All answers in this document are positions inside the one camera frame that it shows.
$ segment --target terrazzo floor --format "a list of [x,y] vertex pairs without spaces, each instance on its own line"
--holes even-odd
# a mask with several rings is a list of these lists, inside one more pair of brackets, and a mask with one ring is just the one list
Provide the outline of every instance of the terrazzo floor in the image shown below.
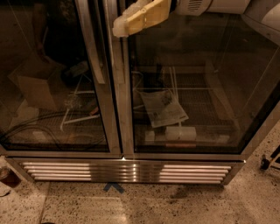
[[279,145],[280,121],[229,185],[0,183],[0,223],[280,223],[280,171],[261,171]]

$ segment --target glass door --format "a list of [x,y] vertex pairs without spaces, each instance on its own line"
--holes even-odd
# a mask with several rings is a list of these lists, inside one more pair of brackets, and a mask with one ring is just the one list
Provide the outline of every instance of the glass door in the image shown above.
[[1,151],[119,158],[98,5],[7,0],[0,7]]
[[[134,2],[119,6],[127,21]],[[179,15],[171,4],[163,23],[136,33],[126,24],[132,33],[120,42],[128,43],[131,98],[123,97],[132,116],[121,120],[132,121],[128,155],[242,154],[277,105],[279,46],[230,11]]]

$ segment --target dark cup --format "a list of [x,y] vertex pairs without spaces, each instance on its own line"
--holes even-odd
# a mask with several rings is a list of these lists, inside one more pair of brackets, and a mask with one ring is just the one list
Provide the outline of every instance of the dark cup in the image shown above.
[[0,181],[9,187],[16,187],[21,182],[21,179],[9,167],[1,166],[0,167]]

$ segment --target black wheel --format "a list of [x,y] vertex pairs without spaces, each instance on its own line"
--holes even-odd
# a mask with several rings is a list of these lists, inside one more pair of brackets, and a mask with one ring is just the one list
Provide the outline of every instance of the black wheel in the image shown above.
[[270,161],[266,159],[265,157],[262,158],[262,164],[261,164],[261,169],[262,170],[267,170],[270,167]]

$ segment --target refrigerator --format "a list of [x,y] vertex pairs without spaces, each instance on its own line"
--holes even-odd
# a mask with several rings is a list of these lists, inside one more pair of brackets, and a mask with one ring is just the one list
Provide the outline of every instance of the refrigerator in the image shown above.
[[0,154],[30,181],[229,184],[280,119],[279,5],[1,3]]

